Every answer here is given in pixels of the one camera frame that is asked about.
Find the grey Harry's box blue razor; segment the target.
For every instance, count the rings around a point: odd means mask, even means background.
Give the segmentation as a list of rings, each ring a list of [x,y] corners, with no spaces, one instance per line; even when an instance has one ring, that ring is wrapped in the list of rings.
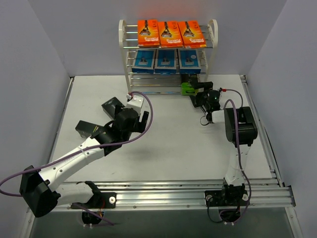
[[[179,73],[200,74],[201,64],[196,49],[178,49]]]

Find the black green Gillette Labs carton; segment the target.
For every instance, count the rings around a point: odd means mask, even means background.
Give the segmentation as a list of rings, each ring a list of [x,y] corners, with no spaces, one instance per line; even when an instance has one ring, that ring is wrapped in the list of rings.
[[[80,120],[77,123],[75,130],[83,138],[89,138],[89,137],[94,138],[97,135],[103,133],[105,131],[105,128],[98,124]]]

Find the Harry's blade cartridge pack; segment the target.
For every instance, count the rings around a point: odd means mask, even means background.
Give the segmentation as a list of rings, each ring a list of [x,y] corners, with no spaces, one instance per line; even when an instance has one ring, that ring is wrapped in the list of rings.
[[[158,49],[156,52],[154,72],[159,74],[176,74],[176,50]]]

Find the orange Gillette Fusion5 razor box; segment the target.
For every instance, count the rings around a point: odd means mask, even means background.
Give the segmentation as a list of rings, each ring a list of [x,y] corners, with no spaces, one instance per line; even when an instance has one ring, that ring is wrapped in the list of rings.
[[[178,21],[178,27],[181,33],[184,48],[204,48],[206,41],[197,21]]]

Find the small orange Gillette razor box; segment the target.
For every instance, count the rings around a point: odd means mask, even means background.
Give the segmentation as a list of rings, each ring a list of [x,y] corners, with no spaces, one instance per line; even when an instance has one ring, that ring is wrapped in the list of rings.
[[[156,19],[138,20],[138,46],[160,46],[158,21]]]

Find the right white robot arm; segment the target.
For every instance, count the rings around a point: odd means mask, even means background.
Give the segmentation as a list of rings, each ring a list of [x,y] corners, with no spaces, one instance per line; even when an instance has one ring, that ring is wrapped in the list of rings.
[[[247,206],[251,199],[251,184],[246,176],[245,166],[251,146],[258,136],[258,129],[251,108],[244,106],[243,96],[240,96],[241,106],[237,107],[232,99],[227,99],[220,105],[222,93],[229,89],[214,89],[213,83],[189,81],[190,99],[195,108],[200,108],[208,124],[223,123],[225,137],[230,144],[230,159],[220,194],[211,196],[215,204],[221,206]]]

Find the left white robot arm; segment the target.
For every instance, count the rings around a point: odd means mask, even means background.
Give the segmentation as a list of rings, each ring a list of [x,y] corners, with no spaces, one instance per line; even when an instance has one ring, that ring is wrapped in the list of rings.
[[[27,167],[23,171],[19,192],[35,217],[39,218],[56,206],[70,204],[71,208],[106,207],[108,198],[92,181],[64,184],[64,181],[95,160],[101,159],[127,144],[132,133],[144,135],[153,121],[153,112],[143,116],[124,107],[114,120],[92,133],[77,148],[50,164]]]

